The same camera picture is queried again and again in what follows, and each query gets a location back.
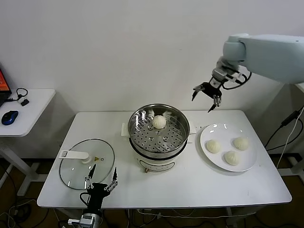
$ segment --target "table leg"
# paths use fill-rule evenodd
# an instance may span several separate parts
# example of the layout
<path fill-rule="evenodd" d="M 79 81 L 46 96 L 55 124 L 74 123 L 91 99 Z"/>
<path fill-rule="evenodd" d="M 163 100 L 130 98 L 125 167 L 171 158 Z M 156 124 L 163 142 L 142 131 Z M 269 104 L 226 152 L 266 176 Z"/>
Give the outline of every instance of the table leg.
<path fill-rule="evenodd" d="M 24 196 L 31 182 L 45 182 L 47 174 L 37 174 L 36 169 L 39 163 L 34 163 L 29 167 L 20 157 L 18 157 L 10 148 L 1 147 L 0 155 L 7 160 L 11 165 L 15 166 L 26 175 L 17 195 Z"/>
<path fill-rule="evenodd" d="M 304 159 L 297 162 L 297 160 L 294 157 L 288 157 L 287 158 L 290 163 L 293 165 L 292 168 L 286 168 L 286 169 L 278 169 L 278 172 L 280 175 L 283 176 L 299 176 L 302 182 L 304 183 Z"/>
<path fill-rule="evenodd" d="M 229 217 L 228 219 L 226 219 L 226 223 L 228 226 L 233 226 L 234 224 L 236 224 L 239 220 L 246 218 L 249 215 L 246 214 L 251 214 L 254 212 L 257 212 L 258 210 L 262 209 L 263 207 L 265 207 L 265 205 L 263 206 L 252 206 L 252 207 L 243 207 L 239 210 L 237 210 L 237 212 L 233 215 L 244 215 L 244 216 L 235 216 L 235 217 Z"/>

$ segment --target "cable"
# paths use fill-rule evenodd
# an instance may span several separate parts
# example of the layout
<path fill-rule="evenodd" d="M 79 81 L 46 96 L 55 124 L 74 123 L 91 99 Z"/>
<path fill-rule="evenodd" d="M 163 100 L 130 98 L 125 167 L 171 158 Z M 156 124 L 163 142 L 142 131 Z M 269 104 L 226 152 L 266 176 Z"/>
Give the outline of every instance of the cable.
<path fill-rule="evenodd" d="M 127 228 L 129 228 L 129 225 L 130 225 L 130 212 L 129 212 L 129 209 L 128 209 L 128 214 L 127 214 L 127 219 L 128 219 Z"/>
<path fill-rule="evenodd" d="M 290 224 L 290 223 L 283 224 L 283 225 L 280 225 L 280 226 L 270 226 L 270 225 L 267 225 L 267 224 L 265 224 L 264 222 L 262 222 L 262 221 L 258 218 L 258 216 L 257 216 L 256 214 L 255 214 L 255 217 L 256 217 L 256 219 L 259 221 L 259 223 L 261 223 L 263 226 L 268 227 L 268 228 L 280 228 L 280 227 L 284 227 L 284 226 L 293 226 L 293 227 L 296 227 L 296 228 L 302 228 L 302 227 L 300 227 L 300 226 L 297 226 L 297 225 L 295 225 L 295 224 Z"/>
<path fill-rule="evenodd" d="M 6 221 L 0 220 L 0 222 L 3 223 L 6 228 L 8 228 L 8 226 L 6 225 Z"/>
<path fill-rule="evenodd" d="M 55 211 L 55 208 L 54 208 L 53 210 L 54 210 L 54 214 L 55 214 L 55 216 L 56 216 L 56 218 L 57 218 L 57 220 L 58 220 L 58 222 L 59 222 L 60 219 L 59 219 L 59 217 L 58 217 L 58 215 L 57 215 L 57 213 L 56 213 L 56 211 Z"/>
<path fill-rule="evenodd" d="M 173 210 L 175 213 L 179 214 L 180 216 L 184 216 L 184 217 L 190 216 L 190 215 L 193 214 L 193 212 L 195 212 L 195 209 L 193 209 L 193 211 L 192 211 L 190 214 L 188 214 L 188 215 L 183 215 L 183 214 L 178 213 L 175 209 L 172 209 L 172 210 Z"/>
<path fill-rule="evenodd" d="M 138 213 L 140 214 L 144 214 L 144 215 L 155 215 L 155 214 L 150 214 L 150 213 L 142 213 L 139 211 L 139 209 L 137 210 Z M 217 217 L 182 217 L 182 216 L 168 216 L 168 215 L 160 215 L 161 217 L 169 217 L 169 218 L 185 218 L 185 219 L 218 219 L 218 218 L 224 218 L 224 217 L 239 217 L 239 216 L 248 216 L 248 215 L 254 215 L 255 212 L 250 213 L 250 214 L 245 214 L 245 215 L 222 215 L 222 216 L 217 216 Z"/>
<path fill-rule="evenodd" d="M 43 218 L 38 224 L 34 225 L 32 228 L 35 228 L 35 227 L 39 226 L 41 223 L 43 223 L 44 220 L 46 220 L 46 218 L 47 218 L 47 216 L 48 216 L 48 212 L 49 212 L 49 209 L 47 209 L 47 213 L 46 213 L 46 215 L 44 216 L 44 218 Z"/>
<path fill-rule="evenodd" d="M 103 223 L 104 219 L 103 218 L 100 218 L 101 219 L 101 222 L 99 223 L 98 226 L 101 226 L 101 224 Z"/>
<path fill-rule="evenodd" d="M 23 95 L 23 94 L 20 94 L 18 91 L 19 90 L 21 90 L 21 89 L 23 89 L 23 90 L 25 90 L 25 94 Z M 17 93 L 17 99 L 13 99 L 12 97 L 11 98 L 9 98 L 9 99 L 6 99 L 5 101 L 6 102 L 11 102 L 11 101 L 18 101 L 18 100 L 20 100 L 20 98 L 22 98 L 22 97 L 25 97 L 26 95 L 28 95 L 28 90 L 27 89 L 25 89 L 25 88 L 22 88 L 22 87 L 19 87 L 17 90 L 16 90 L 16 93 Z"/>
<path fill-rule="evenodd" d="M 288 145 L 288 144 L 291 144 L 294 140 L 296 140 L 296 139 L 300 136 L 300 134 L 302 133 L 302 131 L 303 131 L 303 129 L 304 129 L 304 125 L 303 125 L 302 120 L 299 119 L 298 121 L 301 123 L 301 130 L 299 131 L 299 133 L 296 135 L 295 138 L 293 138 L 290 142 L 287 143 L 287 145 Z M 274 148 L 271 148 L 271 149 L 268 149 L 267 151 L 272 151 L 272 150 L 275 150 L 275 149 L 280 148 L 280 147 L 283 147 L 283 146 L 285 146 L 285 144 L 284 144 L 284 145 L 277 146 L 277 147 L 274 147 Z"/>
<path fill-rule="evenodd" d="M 283 126 L 280 126 L 278 129 L 276 129 L 276 131 L 270 136 L 270 138 L 268 139 L 267 143 L 265 144 L 265 148 L 268 146 L 270 140 L 274 137 L 274 135 L 282 128 Z"/>
<path fill-rule="evenodd" d="M 12 216 L 10 216 L 10 215 L 9 215 L 8 213 L 6 213 L 6 212 L 3 212 L 2 214 L 0 214 L 0 217 L 1 217 L 2 215 L 7 215 L 7 217 L 8 217 L 7 227 L 9 227 L 9 228 L 14 228 L 15 225 L 16 225 L 16 223 L 15 223 L 15 221 L 14 221 L 14 218 L 13 218 Z M 14 221 L 14 226 L 12 226 L 12 227 L 10 227 L 10 225 L 9 225 L 9 219 L 10 219 L 10 218 L 11 218 L 11 220 Z"/>
<path fill-rule="evenodd" d="M 252 75 L 252 72 L 250 72 L 250 74 L 249 74 L 247 80 L 246 80 L 247 77 L 244 75 L 245 81 L 244 81 L 242 84 L 239 84 L 239 85 L 237 85 L 237 86 L 235 86 L 235 87 L 226 88 L 226 87 L 224 86 L 224 84 L 222 85 L 222 87 L 223 87 L 223 89 L 226 89 L 226 90 L 231 90 L 231 89 L 239 88 L 239 87 L 241 87 L 242 85 L 244 85 L 245 83 L 247 83 L 247 82 L 249 81 L 249 79 L 251 78 L 251 75 Z"/>
<path fill-rule="evenodd" d="M 8 175 L 8 177 L 10 178 L 13 186 L 14 186 L 14 191 L 15 191 L 15 207 L 17 206 L 17 190 L 16 190 L 16 185 L 14 180 L 12 179 L 12 177 L 10 176 L 10 174 L 6 171 L 6 169 L 0 164 L 1 168 L 6 172 L 6 174 Z"/>
<path fill-rule="evenodd" d="M 153 222 L 155 219 L 156 219 L 156 216 L 154 216 L 149 222 L 145 222 L 144 221 L 144 215 L 142 214 L 142 223 L 143 223 L 143 225 L 141 225 L 140 227 L 143 227 L 143 226 L 145 226 L 145 225 L 148 225 L 148 224 L 150 224 L 151 222 Z"/>
<path fill-rule="evenodd" d="M 88 204 L 87 204 L 87 203 L 85 202 L 85 200 L 82 198 L 83 195 L 89 195 L 89 193 L 87 193 L 87 192 L 81 192 L 80 195 L 79 195 L 80 200 L 81 200 L 86 206 L 88 206 Z"/>
<path fill-rule="evenodd" d="M 183 226 L 183 227 L 176 227 L 174 226 L 172 223 L 170 223 L 166 218 L 164 218 L 166 222 L 168 222 L 170 224 L 170 226 L 172 226 L 173 228 L 196 228 L 196 227 L 200 227 L 205 223 L 209 223 L 212 225 L 213 228 L 217 228 L 212 222 L 210 221 L 203 221 L 200 224 L 196 225 L 196 226 Z"/>
<path fill-rule="evenodd" d="M 25 90 L 25 95 L 18 93 L 18 90 L 20 90 L 20 89 Z M 16 90 L 16 93 L 17 93 L 17 96 L 18 96 L 18 98 L 19 98 L 19 97 L 24 97 L 24 96 L 26 96 L 29 92 L 28 92 L 27 89 L 22 88 L 22 87 L 19 87 L 19 88 Z"/>
<path fill-rule="evenodd" d="M 286 140 L 286 144 L 285 144 L 284 149 L 283 149 L 283 151 L 282 151 L 282 154 L 281 154 L 281 157 L 280 157 L 280 159 L 279 159 L 279 162 L 278 162 L 277 165 L 276 165 L 276 168 L 277 168 L 277 167 L 279 166 L 279 164 L 280 164 L 280 161 L 281 161 L 281 159 L 282 159 L 282 157 L 283 157 L 283 154 L 284 154 L 284 152 L 285 152 L 286 146 L 287 146 L 287 144 L 288 144 L 288 140 L 289 140 L 290 136 L 292 135 L 292 133 L 294 132 L 296 123 L 298 122 L 298 119 L 299 119 L 300 116 L 302 115 L 303 110 L 304 110 L 304 107 L 302 108 L 302 110 L 301 110 L 301 112 L 300 112 L 298 118 L 297 118 L 296 121 L 295 121 L 294 128 L 292 129 L 292 131 L 290 132 L 290 134 L 289 134 L 289 136 L 288 136 L 288 138 L 287 138 L 287 140 Z"/>

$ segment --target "robotic arm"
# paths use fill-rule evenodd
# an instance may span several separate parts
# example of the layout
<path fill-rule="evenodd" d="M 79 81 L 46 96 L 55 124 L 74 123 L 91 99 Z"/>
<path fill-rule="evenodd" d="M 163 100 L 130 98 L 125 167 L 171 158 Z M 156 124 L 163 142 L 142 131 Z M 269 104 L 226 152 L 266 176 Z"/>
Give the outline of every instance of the robotic arm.
<path fill-rule="evenodd" d="M 250 71 L 248 78 L 238 71 L 239 66 Z M 220 106 L 220 88 L 225 88 L 225 82 L 235 82 L 239 87 L 247 82 L 252 73 L 286 84 L 304 82 L 304 38 L 248 34 L 230 36 L 224 44 L 223 56 L 212 71 L 211 80 L 193 89 L 192 100 L 202 91 L 213 99 L 210 112 Z M 243 82 L 239 80 L 241 76 L 245 79 Z"/>

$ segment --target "white table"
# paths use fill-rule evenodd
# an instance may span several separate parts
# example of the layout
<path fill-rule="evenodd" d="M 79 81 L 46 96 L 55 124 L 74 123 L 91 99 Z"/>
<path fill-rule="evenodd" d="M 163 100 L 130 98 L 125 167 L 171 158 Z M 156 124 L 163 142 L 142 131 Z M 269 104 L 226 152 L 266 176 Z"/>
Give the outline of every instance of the white table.
<path fill-rule="evenodd" d="M 132 112 L 78 113 L 61 150 L 92 138 L 107 141 L 114 149 L 118 186 L 104 199 L 103 209 L 205 208 L 266 205 L 290 202 L 292 197 L 242 111 L 183 112 L 198 129 L 212 123 L 234 124 L 247 132 L 257 147 L 257 162 L 244 173 L 218 168 L 202 154 L 198 140 L 188 143 L 172 170 L 144 173 L 133 157 L 128 139 L 121 137 L 123 122 Z M 79 194 L 59 177 L 56 158 L 38 198 L 46 208 L 83 209 Z M 112 174 L 104 181 L 110 183 Z"/>
<path fill-rule="evenodd" d="M 0 107 L 0 118 L 10 110 L 17 110 L 19 111 L 19 114 L 13 124 L 8 126 L 0 124 L 0 137 L 22 137 L 27 135 L 54 95 L 54 89 L 29 89 L 27 95 L 29 103 L 26 106 L 22 107 L 17 101 L 4 103 Z M 11 97 L 16 99 L 16 92 L 13 92 Z M 36 173 L 39 163 L 34 163 L 32 167 L 29 167 L 3 142 L 0 144 L 0 155 L 10 163 L 10 166 L 7 169 L 8 173 L 11 171 L 12 167 L 15 166 L 26 175 L 17 193 L 18 196 L 25 195 L 31 182 L 45 181 L 47 175 L 38 175 Z M 6 178 L 7 174 L 5 173 L 0 180 L 0 187 Z"/>

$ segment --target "blue mouse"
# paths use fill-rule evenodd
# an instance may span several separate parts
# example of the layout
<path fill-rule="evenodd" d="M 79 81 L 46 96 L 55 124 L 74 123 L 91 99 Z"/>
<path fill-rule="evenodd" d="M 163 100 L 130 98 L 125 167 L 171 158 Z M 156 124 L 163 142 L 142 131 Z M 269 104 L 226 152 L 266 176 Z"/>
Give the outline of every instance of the blue mouse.
<path fill-rule="evenodd" d="M 3 125 L 12 124 L 18 116 L 18 111 L 9 111 L 2 116 L 1 122 Z"/>

